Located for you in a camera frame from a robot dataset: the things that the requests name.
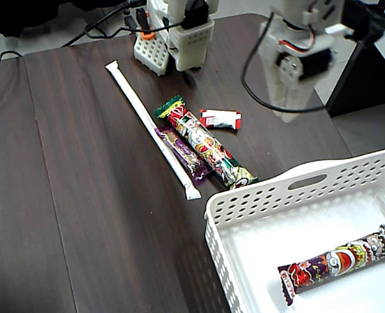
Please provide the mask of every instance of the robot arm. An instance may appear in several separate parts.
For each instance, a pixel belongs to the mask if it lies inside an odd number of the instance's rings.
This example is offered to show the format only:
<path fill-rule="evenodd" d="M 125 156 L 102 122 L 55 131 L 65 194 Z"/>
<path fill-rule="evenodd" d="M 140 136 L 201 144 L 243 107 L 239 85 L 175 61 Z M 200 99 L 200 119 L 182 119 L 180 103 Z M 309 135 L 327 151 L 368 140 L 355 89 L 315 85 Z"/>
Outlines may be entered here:
<path fill-rule="evenodd" d="M 135 58 L 158 75 L 165 73 L 169 55 L 178 71 L 201 67 L 215 24 L 209 14 L 217 11 L 218 3 L 219 0 L 148 0 L 151 29 L 181 25 L 150 38 L 137 36 Z"/>
<path fill-rule="evenodd" d="M 357 10 L 348 13 L 354 17 L 352 20 L 356 16 L 371 16 L 362 8 L 366 6 L 361 4 Z M 347 15 L 344 0 L 282 0 L 272 12 L 268 29 L 258 47 L 271 107 L 285 113 L 309 111 L 307 102 L 315 84 L 335 63 L 335 50 L 332 48 L 335 38 L 341 35 L 354 38 L 358 28 L 351 29 L 341 23 L 343 14 Z M 382 14 L 381 18 L 376 15 L 374 18 L 384 20 Z M 381 25 L 380 35 L 374 34 L 375 40 L 383 34 L 385 22 Z M 266 26 L 267 23 L 262 24 L 262 33 Z M 280 116 L 284 121 L 294 119 L 289 114 Z"/>

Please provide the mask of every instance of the cartoon character print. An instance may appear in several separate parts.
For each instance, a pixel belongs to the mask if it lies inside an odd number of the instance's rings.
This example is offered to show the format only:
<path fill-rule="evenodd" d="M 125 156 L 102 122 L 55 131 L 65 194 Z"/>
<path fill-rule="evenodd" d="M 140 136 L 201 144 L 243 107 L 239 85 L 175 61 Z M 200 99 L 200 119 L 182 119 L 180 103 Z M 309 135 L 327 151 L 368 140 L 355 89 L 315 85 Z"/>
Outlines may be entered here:
<path fill-rule="evenodd" d="M 288 269 L 288 272 L 291 275 L 291 278 L 293 279 L 294 284 L 296 286 L 308 286 L 314 283 L 314 281 L 312 280 L 311 274 L 308 271 L 306 271 L 306 269 L 301 267 L 302 263 L 299 263 L 299 264 L 293 263 Z"/>
<path fill-rule="evenodd" d="M 195 127 L 189 131 L 188 141 L 200 155 L 211 150 L 215 144 L 214 138 L 209 136 L 209 134 L 200 127 Z"/>
<path fill-rule="evenodd" d="M 301 263 L 292 264 L 288 269 L 288 273 L 296 286 L 308 286 L 316 281 L 322 281 L 328 273 L 328 268 L 325 257 L 318 256 Z"/>
<path fill-rule="evenodd" d="M 370 245 L 370 249 L 373 252 L 375 257 L 383 258 L 385 257 L 385 226 L 381 225 L 379 227 L 378 233 L 372 233 L 370 236 L 366 237 L 367 243 Z"/>

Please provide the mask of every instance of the dark wood surface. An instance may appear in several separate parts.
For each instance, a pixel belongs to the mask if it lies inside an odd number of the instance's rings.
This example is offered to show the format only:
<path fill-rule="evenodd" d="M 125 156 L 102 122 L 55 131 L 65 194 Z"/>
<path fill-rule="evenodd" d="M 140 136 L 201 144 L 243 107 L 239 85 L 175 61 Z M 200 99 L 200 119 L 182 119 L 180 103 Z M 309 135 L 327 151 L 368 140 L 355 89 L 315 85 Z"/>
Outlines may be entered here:
<path fill-rule="evenodd" d="M 254 103 L 239 73 L 260 16 L 218 20 L 201 70 L 157 77 L 134 60 L 134 37 L 26 56 L 40 136 L 78 312 L 223 312 L 204 241 L 205 203 L 184 191 L 105 65 L 116 59 L 150 112 L 180 94 L 187 107 L 241 110 L 237 133 L 215 130 L 261 179 L 322 158 L 349 157 L 326 111 L 285 124 Z M 250 82 L 266 94 L 255 62 Z M 319 105 L 317 95 L 311 99 Z"/>
<path fill-rule="evenodd" d="M 23 58 L 0 68 L 0 312 L 75 312 Z"/>
<path fill-rule="evenodd" d="M 11 298 L 23 309 L 0 312 L 73 312 L 69 281 L 78 312 L 228 312 L 203 218 L 208 198 L 225 189 L 212 176 L 199 186 L 203 199 L 185 200 L 105 65 L 118 60 L 150 112 L 177 94 L 195 114 L 242 111 L 237 133 L 213 133 L 261 179 L 349 157 L 325 110 L 285 124 L 240 85 L 262 20 L 218 20 L 204 67 L 179 73 L 171 64 L 161 78 L 134 60 L 133 37 L 27 55 L 31 96 L 25 75 L 18 81 L 16 68 L 4 68 L 17 81 L 0 83 L 14 86 L 0 100 L 0 306 Z M 268 96 L 258 60 L 249 81 Z M 321 103 L 317 95 L 310 101 Z"/>

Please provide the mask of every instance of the candy wrapper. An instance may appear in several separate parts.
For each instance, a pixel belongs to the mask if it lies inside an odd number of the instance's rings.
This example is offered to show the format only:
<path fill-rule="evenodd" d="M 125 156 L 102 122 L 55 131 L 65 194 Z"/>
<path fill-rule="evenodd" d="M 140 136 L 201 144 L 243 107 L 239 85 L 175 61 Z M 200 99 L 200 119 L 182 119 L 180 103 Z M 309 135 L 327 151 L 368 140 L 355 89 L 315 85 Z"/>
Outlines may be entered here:
<path fill-rule="evenodd" d="M 210 173 L 210 169 L 205 162 L 178 137 L 175 129 L 159 127 L 156 129 L 156 133 L 166 146 L 171 148 L 195 181 L 202 181 Z"/>
<path fill-rule="evenodd" d="M 315 258 L 278 267 L 283 294 L 291 305 L 307 286 L 355 271 L 385 259 L 385 225 L 368 236 L 338 246 Z"/>
<path fill-rule="evenodd" d="M 225 186 L 234 189 L 255 183 L 258 179 L 224 149 L 221 143 L 185 108 L 182 97 L 176 96 L 154 111 L 161 118 L 167 118 L 178 133 L 188 140 L 198 155 L 221 177 Z"/>
<path fill-rule="evenodd" d="M 229 127 L 239 129 L 242 124 L 242 113 L 238 111 L 199 110 L 199 121 L 205 127 Z"/>

